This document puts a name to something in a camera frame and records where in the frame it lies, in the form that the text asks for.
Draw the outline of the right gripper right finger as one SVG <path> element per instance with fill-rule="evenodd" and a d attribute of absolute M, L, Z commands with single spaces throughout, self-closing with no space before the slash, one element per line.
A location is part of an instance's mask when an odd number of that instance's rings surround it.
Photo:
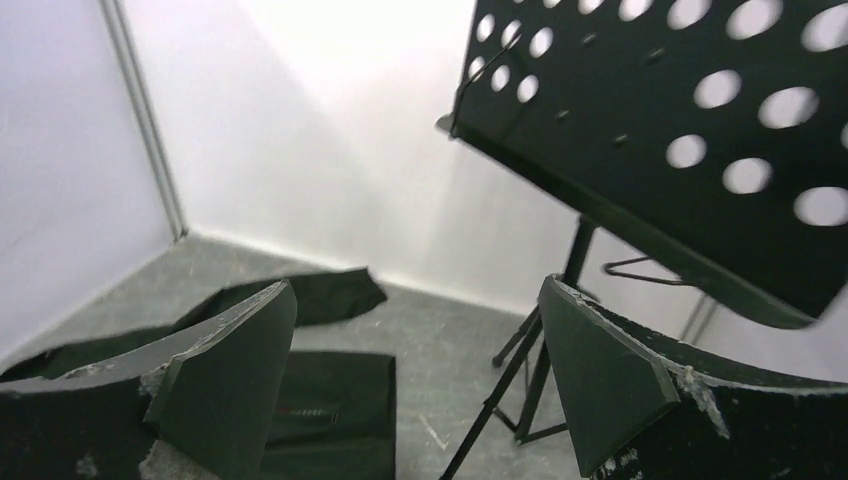
<path fill-rule="evenodd" d="M 843 479 L 847 387 L 724 358 L 547 277 L 545 346 L 589 479 Z"/>

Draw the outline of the black jacket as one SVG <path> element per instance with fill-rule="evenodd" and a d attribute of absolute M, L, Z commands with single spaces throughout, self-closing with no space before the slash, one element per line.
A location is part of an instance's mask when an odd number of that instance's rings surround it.
<path fill-rule="evenodd" d="M 122 354 L 213 315 L 224 290 L 285 279 L 297 300 L 294 331 L 351 320 L 386 300 L 364 270 L 267 278 L 224 287 L 176 321 L 51 348 L 12 366 L 5 382 L 55 376 Z M 387 354 L 295 351 L 292 341 L 255 479 L 391 479 L 395 475 L 396 365 Z M 218 479 L 166 450 L 148 479 Z"/>

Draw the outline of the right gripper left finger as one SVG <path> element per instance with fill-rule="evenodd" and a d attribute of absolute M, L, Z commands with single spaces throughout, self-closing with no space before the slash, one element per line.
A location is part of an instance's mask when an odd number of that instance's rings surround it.
<path fill-rule="evenodd" d="M 297 317 L 285 279 L 224 290 L 213 315 L 122 354 L 1 386 L 5 479 L 148 479 L 171 450 L 255 479 Z"/>

